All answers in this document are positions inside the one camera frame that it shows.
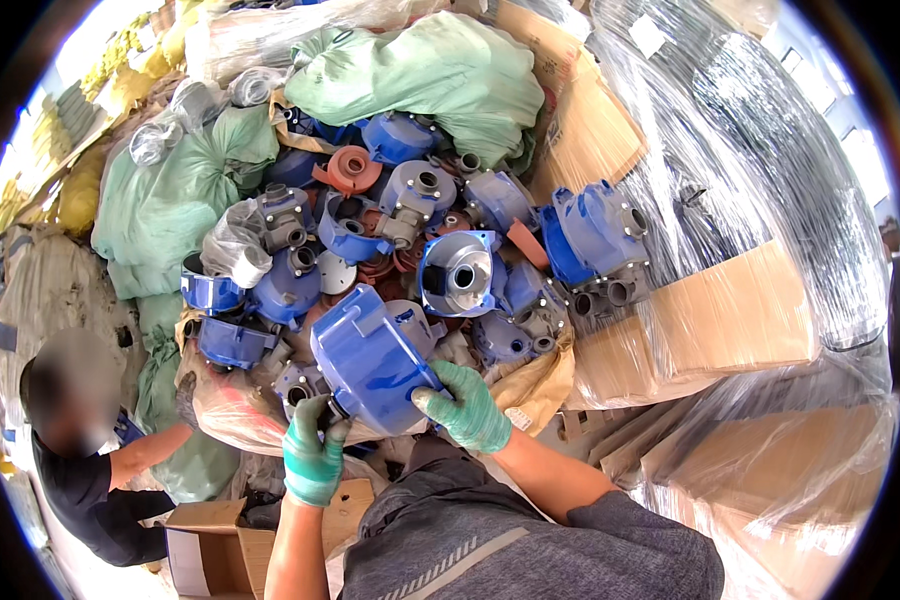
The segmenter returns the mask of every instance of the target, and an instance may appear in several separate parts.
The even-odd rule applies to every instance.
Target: cardboard box
[[[641,459],[664,516],[717,545],[724,597],[819,598],[876,501],[895,419],[883,406],[716,425],[684,458],[679,429]]]
[[[567,407],[582,409],[682,398],[728,375],[810,362],[820,348],[797,266],[771,240],[654,290],[649,323],[625,318],[574,351]]]
[[[323,555],[357,532],[373,502],[369,479],[340,482],[323,512]],[[276,533],[241,527],[246,498],[177,506],[167,527],[173,585],[181,598],[263,600]]]
[[[546,96],[528,186],[534,203],[550,203],[559,187],[576,193],[600,180],[619,182],[646,154],[647,140],[584,42],[505,0],[499,3],[495,25],[533,52],[533,75]]]

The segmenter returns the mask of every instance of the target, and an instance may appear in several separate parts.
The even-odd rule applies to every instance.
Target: gloved hand
[[[176,415],[193,431],[201,428],[197,422],[197,412],[194,410],[194,390],[196,388],[197,374],[191,370],[180,379],[180,385],[176,386],[176,396],[173,398]]]
[[[503,450],[513,426],[497,408],[480,373],[445,360],[434,360],[429,365],[456,400],[429,388],[415,388],[409,394],[413,405],[446,427],[450,437],[464,448],[487,454]]]
[[[321,442],[317,418],[328,400],[327,394],[301,400],[283,437],[287,495],[311,506],[330,506],[344,474],[344,441],[352,425],[349,419],[334,423]]]

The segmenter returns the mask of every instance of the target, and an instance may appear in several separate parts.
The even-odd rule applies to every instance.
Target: worker
[[[476,370],[430,367],[454,399],[416,388],[413,404],[465,449],[492,456],[533,504],[467,451],[422,437],[360,520],[339,598],[720,597],[724,568],[709,537],[645,510],[597,469],[514,427]],[[321,442],[324,403],[301,402],[283,439],[287,494],[266,600],[329,594],[322,521],[349,424],[333,424]]]
[[[197,429],[196,376],[176,390],[180,422],[106,454],[97,450],[113,429],[107,402],[82,395],[53,360],[30,361],[21,377],[21,400],[33,426],[33,460],[53,514],[97,557],[116,567],[167,556],[162,526],[139,522],[174,510],[165,491],[120,489],[132,477],[168,459]]]

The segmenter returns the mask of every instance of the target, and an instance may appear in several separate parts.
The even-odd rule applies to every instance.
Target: yellow sack
[[[93,225],[106,163],[104,145],[94,144],[80,155],[70,174],[64,177],[56,218],[68,234],[84,234]]]

